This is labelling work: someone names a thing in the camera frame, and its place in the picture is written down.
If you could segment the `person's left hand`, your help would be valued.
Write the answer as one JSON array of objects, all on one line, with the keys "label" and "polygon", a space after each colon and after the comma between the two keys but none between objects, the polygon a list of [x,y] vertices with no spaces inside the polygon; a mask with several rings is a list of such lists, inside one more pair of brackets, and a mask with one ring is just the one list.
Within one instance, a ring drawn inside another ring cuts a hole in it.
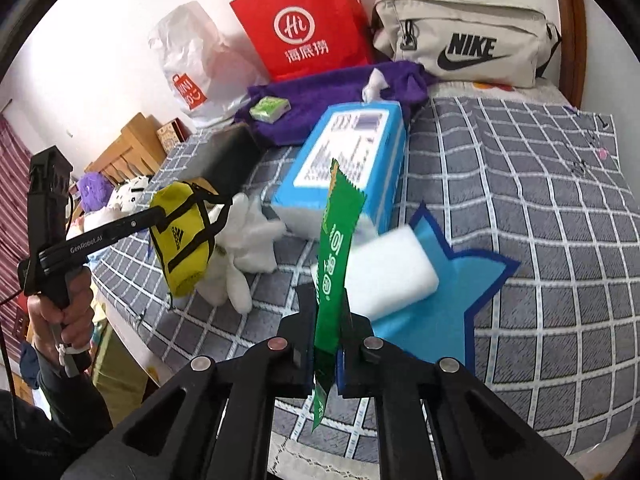
[{"label": "person's left hand", "polygon": [[32,345],[50,363],[58,365],[58,349],[51,332],[53,325],[62,327],[60,339],[80,350],[90,342],[93,333],[93,290],[91,271],[83,266],[68,283],[70,305],[58,308],[48,297],[29,296],[27,309],[32,324]]}]

